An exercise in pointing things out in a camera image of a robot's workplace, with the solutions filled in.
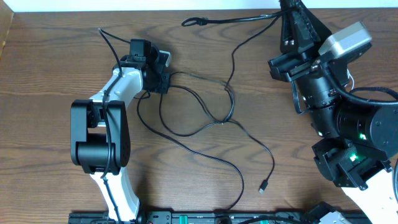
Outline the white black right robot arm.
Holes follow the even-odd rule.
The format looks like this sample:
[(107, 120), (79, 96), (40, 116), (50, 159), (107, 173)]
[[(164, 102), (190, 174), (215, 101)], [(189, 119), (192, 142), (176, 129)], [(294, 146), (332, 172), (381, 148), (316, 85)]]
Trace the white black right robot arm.
[(295, 105), (304, 103), (320, 136), (314, 161), (372, 223), (397, 222), (397, 93), (392, 100), (359, 97), (348, 64), (371, 48), (356, 22), (332, 33), (301, 1), (281, 1), (281, 54), (269, 61), (271, 77), (289, 82)]

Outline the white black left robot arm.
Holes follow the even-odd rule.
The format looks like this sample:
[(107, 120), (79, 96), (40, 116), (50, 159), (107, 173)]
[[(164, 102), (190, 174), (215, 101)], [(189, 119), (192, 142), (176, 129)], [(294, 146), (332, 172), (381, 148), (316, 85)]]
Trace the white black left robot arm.
[(165, 69), (172, 56), (144, 39), (132, 39), (129, 46), (129, 54), (117, 59), (105, 86), (89, 99), (72, 103), (70, 148), (72, 162), (98, 184), (108, 218), (145, 223), (126, 169), (131, 153), (127, 109), (142, 90), (167, 92), (170, 74)]

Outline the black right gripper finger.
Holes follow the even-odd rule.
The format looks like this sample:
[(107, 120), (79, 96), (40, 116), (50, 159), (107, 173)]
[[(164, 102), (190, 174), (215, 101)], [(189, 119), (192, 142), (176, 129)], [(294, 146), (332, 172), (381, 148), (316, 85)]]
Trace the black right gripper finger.
[(297, 5), (296, 0), (280, 0), (280, 8), (284, 12), (281, 16), (281, 36), (280, 51), (282, 53), (297, 53), (297, 43), (295, 41), (294, 20), (291, 18)]
[(298, 50), (319, 47), (331, 36), (330, 29), (314, 16), (301, 0), (292, 0), (290, 7), (290, 21)]

